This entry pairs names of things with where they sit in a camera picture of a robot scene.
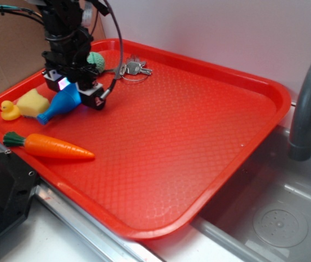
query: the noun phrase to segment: toy carrot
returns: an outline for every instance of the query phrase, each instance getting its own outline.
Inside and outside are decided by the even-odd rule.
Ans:
[[[28,154],[53,158],[94,158],[95,154],[68,142],[41,134],[30,134],[27,138],[15,132],[3,137],[5,146],[23,146]]]

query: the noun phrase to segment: blue plastic bottle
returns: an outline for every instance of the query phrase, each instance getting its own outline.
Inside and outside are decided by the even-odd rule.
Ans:
[[[58,114],[70,112],[81,104],[81,98],[76,84],[70,83],[59,91],[52,99],[50,107],[37,116],[40,124],[47,124],[49,119]]]

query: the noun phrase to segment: rubber duck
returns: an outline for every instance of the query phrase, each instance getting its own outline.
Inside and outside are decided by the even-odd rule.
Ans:
[[[3,101],[1,103],[1,110],[1,117],[4,120],[15,120],[20,117],[18,106],[14,105],[11,101]]]

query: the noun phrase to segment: red tray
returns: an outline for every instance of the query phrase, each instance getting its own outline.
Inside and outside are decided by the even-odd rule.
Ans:
[[[138,55],[153,70],[145,81],[122,79],[102,111],[79,105],[45,126],[0,116],[0,141],[8,131],[41,133],[94,152],[95,160],[71,161],[13,148],[109,229],[151,239],[188,223],[272,131],[291,100],[282,85],[267,79],[130,41],[124,46],[125,59]],[[106,68],[116,67],[117,40],[95,42],[92,49]],[[98,81],[108,87],[112,77]],[[55,94],[38,72],[0,94],[0,104],[35,87],[49,99]]]

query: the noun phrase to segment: green knitted ball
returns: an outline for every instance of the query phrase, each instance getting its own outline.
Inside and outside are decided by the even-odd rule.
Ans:
[[[104,71],[105,68],[105,61],[103,56],[96,52],[90,52],[89,56],[87,57],[87,61],[90,64],[95,64],[98,71],[101,73]]]

